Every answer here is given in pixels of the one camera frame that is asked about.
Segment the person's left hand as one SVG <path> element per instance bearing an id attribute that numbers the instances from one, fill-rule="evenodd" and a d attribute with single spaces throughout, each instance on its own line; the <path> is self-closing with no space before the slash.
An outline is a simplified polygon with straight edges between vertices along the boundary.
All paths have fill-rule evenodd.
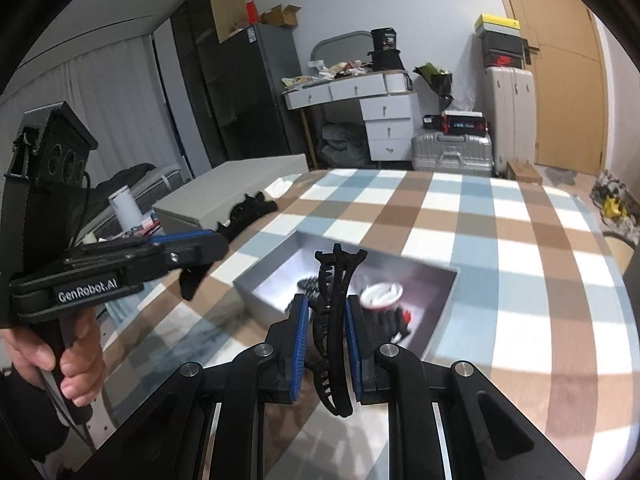
<path id="1" fill-rule="evenodd" d="M 43 382 L 38 372 L 52 372 L 58 365 L 63 374 L 63 396 L 78 408 L 96 400 L 102 390 L 105 363 L 95 308 L 78 313 L 74 343 L 60 358 L 29 328 L 6 328 L 1 331 L 1 338 L 17 373 L 32 386 L 42 389 Z"/>

